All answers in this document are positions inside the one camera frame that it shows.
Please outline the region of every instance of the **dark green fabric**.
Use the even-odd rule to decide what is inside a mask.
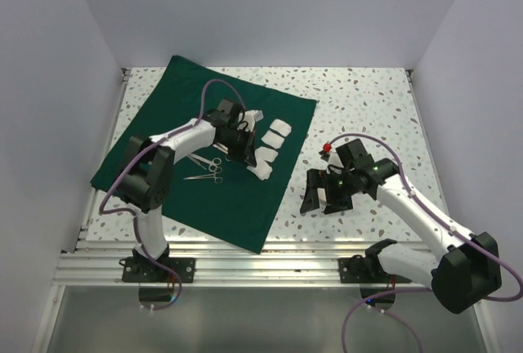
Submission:
[[[158,86],[109,152],[91,184],[99,190],[109,189],[132,135],[161,134],[198,116],[202,87],[213,78],[223,79],[235,87],[247,110],[263,111],[264,119],[256,124],[255,147],[263,145],[260,138],[275,118],[289,123],[293,131],[278,150],[279,155],[271,164],[273,172],[266,181],[258,180],[243,163],[227,162],[225,155],[213,147],[198,150],[197,154],[207,159],[222,159],[223,172],[219,176],[223,182],[183,180],[206,172],[189,159],[182,159],[174,166],[163,215],[259,253],[306,138],[316,101],[241,81],[174,56]],[[227,86],[214,83],[207,92],[205,109],[217,107],[222,98],[236,100]]]

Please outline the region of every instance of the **speckled table surface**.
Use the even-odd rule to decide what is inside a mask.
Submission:
[[[302,147],[287,190],[270,229],[269,242],[375,242],[390,238],[420,241],[419,237],[393,212],[368,195],[354,197],[354,210],[325,216],[320,210],[302,216],[299,208],[305,193],[306,171],[324,168],[319,159],[321,146],[343,132],[364,132],[388,142],[400,154],[410,180],[436,206],[443,208],[413,96],[404,69],[371,68],[213,68],[219,73],[267,85],[295,96],[316,99],[318,105],[309,135]],[[119,111],[112,143],[154,90],[165,68],[132,69]],[[387,152],[364,141],[376,160]],[[103,193],[97,191],[93,210]],[[109,207],[121,201],[112,199]],[[182,223],[163,219],[168,241],[220,241]],[[132,221],[128,215],[100,217],[93,213],[86,240],[132,241]]]

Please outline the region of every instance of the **black mounting bracket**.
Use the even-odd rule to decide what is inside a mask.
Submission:
[[[355,272],[354,268],[351,271],[352,257],[340,257],[337,260],[338,272],[340,274],[340,282],[342,284],[387,284],[394,275],[381,273],[369,273],[365,271]],[[412,282],[399,275],[396,275],[397,284],[408,284]]]
[[[166,249],[156,261],[173,269],[180,276],[182,283],[193,282],[196,270],[196,260],[193,257],[169,257],[169,250]],[[123,266],[122,282],[124,283],[153,284],[167,283],[170,280],[167,271],[151,263],[135,249],[132,250],[132,257],[120,260],[119,265]]]

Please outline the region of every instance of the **table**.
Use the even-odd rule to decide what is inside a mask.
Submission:
[[[241,67],[213,68],[252,83],[272,87],[295,96],[316,99],[318,105],[309,135],[302,147],[266,244],[300,242],[330,244],[372,243],[390,238],[400,242],[419,242],[419,237],[393,212],[368,195],[354,198],[354,210],[325,216],[320,210],[301,216],[299,208],[305,193],[306,171],[324,167],[319,159],[321,146],[343,132],[364,132],[381,137],[402,158],[410,180],[439,208],[441,198],[431,158],[423,136],[409,80],[404,69],[393,68],[291,68]],[[165,68],[133,68],[118,113],[112,142],[120,137],[155,85]],[[387,152],[371,141],[364,141],[375,159]],[[98,216],[96,210],[104,193],[93,199],[87,233],[88,242],[133,241],[132,221],[122,215]],[[120,199],[111,199],[108,208]],[[163,219],[170,243],[216,243],[221,241],[178,221]]]

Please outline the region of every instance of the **gray wall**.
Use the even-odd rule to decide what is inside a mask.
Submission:
[[[453,0],[87,0],[122,66],[413,68]]]
[[[450,213],[489,231],[523,273],[523,6],[456,0],[414,71],[414,90]],[[505,274],[502,293],[516,284]],[[523,351],[523,302],[492,304],[508,353]]]
[[[34,340],[118,94],[85,0],[0,0],[0,351]]]

